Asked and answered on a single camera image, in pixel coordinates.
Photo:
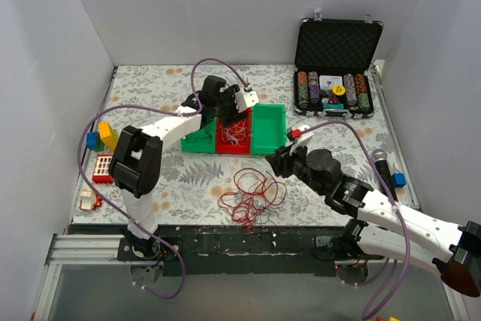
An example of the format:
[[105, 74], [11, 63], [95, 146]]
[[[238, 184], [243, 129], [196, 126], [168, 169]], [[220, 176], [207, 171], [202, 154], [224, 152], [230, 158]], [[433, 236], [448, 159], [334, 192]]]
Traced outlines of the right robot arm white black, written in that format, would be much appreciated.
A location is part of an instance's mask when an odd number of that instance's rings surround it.
[[334, 211], [352, 217], [354, 232], [340, 239], [342, 254], [357, 259], [363, 253], [403, 260], [440, 275], [463, 295], [480, 295], [480, 226], [461, 226], [430, 217], [397, 202], [369, 184], [341, 171], [326, 149], [309, 151], [280, 147], [266, 161], [275, 175], [296, 176]]

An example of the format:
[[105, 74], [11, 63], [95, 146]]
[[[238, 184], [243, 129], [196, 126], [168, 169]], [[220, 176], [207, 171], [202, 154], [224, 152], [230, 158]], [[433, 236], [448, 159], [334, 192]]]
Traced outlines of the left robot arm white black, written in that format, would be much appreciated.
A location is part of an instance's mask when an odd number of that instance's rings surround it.
[[172, 116], [147, 126], [126, 126], [120, 134], [109, 175], [121, 190], [129, 215], [126, 239], [134, 254], [145, 261], [155, 259], [160, 243], [152, 234], [157, 230], [152, 191], [161, 173], [162, 152], [175, 142], [195, 133], [217, 118], [230, 126], [247, 118], [247, 110], [259, 103], [250, 85], [229, 86], [217, 76], [205, 78]]

